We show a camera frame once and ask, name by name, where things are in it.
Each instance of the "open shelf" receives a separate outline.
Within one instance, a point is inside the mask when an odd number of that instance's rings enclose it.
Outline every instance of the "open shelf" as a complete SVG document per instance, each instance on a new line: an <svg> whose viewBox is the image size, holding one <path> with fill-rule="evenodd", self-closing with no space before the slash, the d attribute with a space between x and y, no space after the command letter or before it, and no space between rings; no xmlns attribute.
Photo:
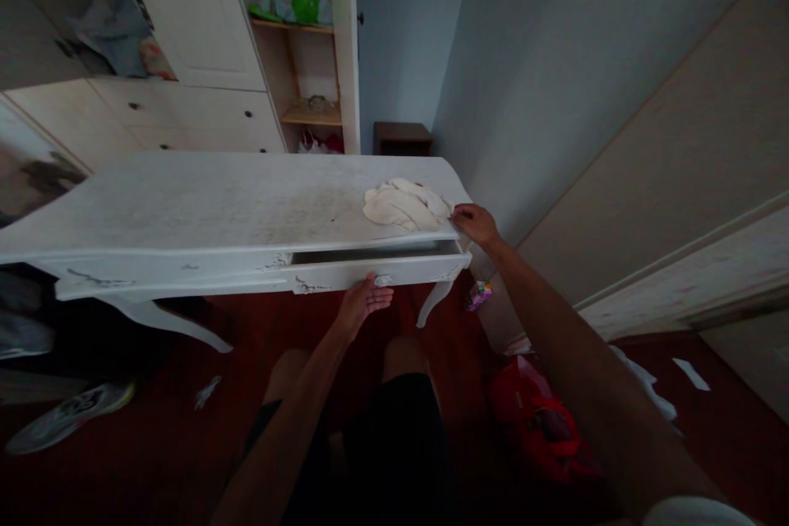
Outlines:
<svg viewBox="0 0 789 526"><path fill-rule="evenodd" d="M299 101L279 118L282 123L304 123L305 125L342 126L343 114L339 103L335 106L327 104L323 113L316 113L307 107L305 101Z"/></svg>
<svg viewBox="0 0 789 526"><path fill-rule="evenodd" d="M262 19L250 18L250 22L254 26L264 26L270 29L288 29L288 30L302 30L308 33L322 33L324 35L333 35L335 30L333 27L322 27L313 25L294 25L292 23L278 23L273 21L263 21Z"/></svg>

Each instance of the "blue wall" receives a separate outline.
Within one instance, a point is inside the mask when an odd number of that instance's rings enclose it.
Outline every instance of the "blue wall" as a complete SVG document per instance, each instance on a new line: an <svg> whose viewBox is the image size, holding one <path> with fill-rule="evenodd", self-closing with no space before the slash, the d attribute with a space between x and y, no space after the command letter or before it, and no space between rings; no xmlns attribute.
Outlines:
<svg viewBox="0 0 789 526"><path fill-rule="evenodd" d="M376 121L433 126L462 0L357 0L362 154Z"/></svg>
<svg viewBox="0 0 789 526"><path fill-rule="evenodd" d="M734 1L463 0L437 154L519 242Z"/></svg>

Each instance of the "white sleeve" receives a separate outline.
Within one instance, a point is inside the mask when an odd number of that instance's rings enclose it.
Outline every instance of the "white sleeve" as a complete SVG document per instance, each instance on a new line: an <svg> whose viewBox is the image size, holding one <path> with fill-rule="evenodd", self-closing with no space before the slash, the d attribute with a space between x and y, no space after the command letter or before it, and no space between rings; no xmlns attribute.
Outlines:
<svg viewBox="0 0 789 526"><path fill-rule="evenodd" d="M704 497L671 497L655 505L644 517L644 526L756 526L730 505Z"/></svg>

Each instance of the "white sneaker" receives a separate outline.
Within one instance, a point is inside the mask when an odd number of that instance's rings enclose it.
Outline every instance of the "white sneaker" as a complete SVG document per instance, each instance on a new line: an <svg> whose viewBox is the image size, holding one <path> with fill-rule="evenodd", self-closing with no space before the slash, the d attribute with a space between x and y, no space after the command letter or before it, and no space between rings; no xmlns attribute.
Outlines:
<svg viewBox="0 0 789 526"><path fill-rule="evenodd" d="M70 436L86 421L125 406L134 396L134 382L107 382L64 400L42 415L6 444L8 454L38 452Z"/></svg>

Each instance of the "desk leg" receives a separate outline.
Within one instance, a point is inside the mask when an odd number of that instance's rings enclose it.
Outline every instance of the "desk leg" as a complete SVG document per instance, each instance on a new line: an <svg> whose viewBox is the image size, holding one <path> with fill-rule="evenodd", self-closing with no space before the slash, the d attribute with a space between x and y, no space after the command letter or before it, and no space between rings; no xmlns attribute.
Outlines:
<svg viewBox="0 0 789 526"><path fill-rule="evenodd" d="M446 295L452 289L452 284L454 284L454 281L436 282L436 285L433 286L433 290L427 295L427 300L422 304L422 310L419 311L419 319L417 320L418 329L424 328L427 322L427 315L430 314L430 311L436 304L446 298Z"/></svg>
<svg viewBox="0 0 789 526"><path fill-rule="evenodd" d="M233 350L233 346L204 326L160 308L156 302L129 302L119 296L98 296L99 300L116 307L120 312L141 325L155 329L171 330L199 339L219 353Z"/></svg>

